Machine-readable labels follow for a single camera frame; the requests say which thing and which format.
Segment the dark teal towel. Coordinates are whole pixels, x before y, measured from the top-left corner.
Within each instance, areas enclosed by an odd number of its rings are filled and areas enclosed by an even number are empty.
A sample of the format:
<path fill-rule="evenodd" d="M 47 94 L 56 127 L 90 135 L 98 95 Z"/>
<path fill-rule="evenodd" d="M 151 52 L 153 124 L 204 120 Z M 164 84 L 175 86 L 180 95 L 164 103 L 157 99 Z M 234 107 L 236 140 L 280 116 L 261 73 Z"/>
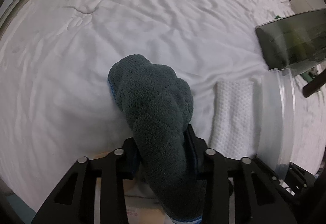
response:
<path fill-rule="evenodd" d="M 149 187 L 173 223 L 200 223 L 204 186 L 187 170 L 184 136 L 193 115 L 189 85 L 142 55 L 116 62 L 108 81 L 140 152 Z"/>

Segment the white waffle cloth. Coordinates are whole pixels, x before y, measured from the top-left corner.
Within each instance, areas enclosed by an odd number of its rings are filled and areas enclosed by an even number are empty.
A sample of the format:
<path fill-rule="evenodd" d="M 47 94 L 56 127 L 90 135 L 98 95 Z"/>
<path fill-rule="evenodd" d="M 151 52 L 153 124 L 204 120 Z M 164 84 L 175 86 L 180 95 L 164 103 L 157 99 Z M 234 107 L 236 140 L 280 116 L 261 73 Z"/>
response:
<path fill-rule="evenodd" d="M 227 158 L 254 157 L 260 137 L 260 103 L 258 79 L 217 82 L 210 148 Z"/>

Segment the white bed sheet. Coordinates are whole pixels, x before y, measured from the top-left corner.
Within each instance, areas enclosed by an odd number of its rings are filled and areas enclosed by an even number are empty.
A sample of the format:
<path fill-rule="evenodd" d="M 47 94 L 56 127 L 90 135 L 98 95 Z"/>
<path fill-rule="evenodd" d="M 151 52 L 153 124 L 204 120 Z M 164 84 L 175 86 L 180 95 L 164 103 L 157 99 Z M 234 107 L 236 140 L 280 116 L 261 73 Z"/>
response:
<path fill-rule="evenodd" d="M 1 178 L 38 210 L 78 158 L 120 147 L 131 132 L 107 76 L 132 54 L 189 84 L 209 145 L 216 83 L 259 80 L 255 28 L 292 14 L 289 0 L 29 1 L 1 38 Z"/>

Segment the grey bin with lid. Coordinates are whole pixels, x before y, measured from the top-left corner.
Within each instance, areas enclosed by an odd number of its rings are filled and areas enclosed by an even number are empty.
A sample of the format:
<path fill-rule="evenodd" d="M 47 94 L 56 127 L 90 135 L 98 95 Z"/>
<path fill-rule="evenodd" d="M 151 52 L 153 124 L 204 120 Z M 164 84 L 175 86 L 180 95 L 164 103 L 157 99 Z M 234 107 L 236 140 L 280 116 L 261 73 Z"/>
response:
<path fill-rule="evenodd" d="M 325 9 L 275 19 L 255 33 L 269 70 L 297 76 L 325 62 Z"/>

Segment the clear plastic container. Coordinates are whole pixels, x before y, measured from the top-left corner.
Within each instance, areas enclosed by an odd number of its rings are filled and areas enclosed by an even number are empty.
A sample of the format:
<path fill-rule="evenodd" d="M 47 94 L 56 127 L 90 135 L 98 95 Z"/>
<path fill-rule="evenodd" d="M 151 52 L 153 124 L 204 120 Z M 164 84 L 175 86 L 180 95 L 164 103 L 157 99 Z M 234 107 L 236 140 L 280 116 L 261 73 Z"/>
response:
<path fill-rule="evenodd" d="M 262 79 L 261 130 L 257 157 L 284 180 L 294 143 L 294 81 L 289 69 L 270 70 Z"/>

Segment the green tray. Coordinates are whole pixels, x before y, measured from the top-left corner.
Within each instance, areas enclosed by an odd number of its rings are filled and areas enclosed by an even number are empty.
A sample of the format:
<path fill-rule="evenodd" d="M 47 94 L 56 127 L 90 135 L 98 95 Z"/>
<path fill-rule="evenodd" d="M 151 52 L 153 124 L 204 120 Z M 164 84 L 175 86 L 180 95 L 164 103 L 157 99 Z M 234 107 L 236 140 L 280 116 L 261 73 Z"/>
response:
<path fill-rule="evenodd" d="M 313 72 L 304 72 L 302 74 L 300 74 L 300 76 L 307 82 L 310 83 L 316 76 L 317 74 L 313 73 Z"/>

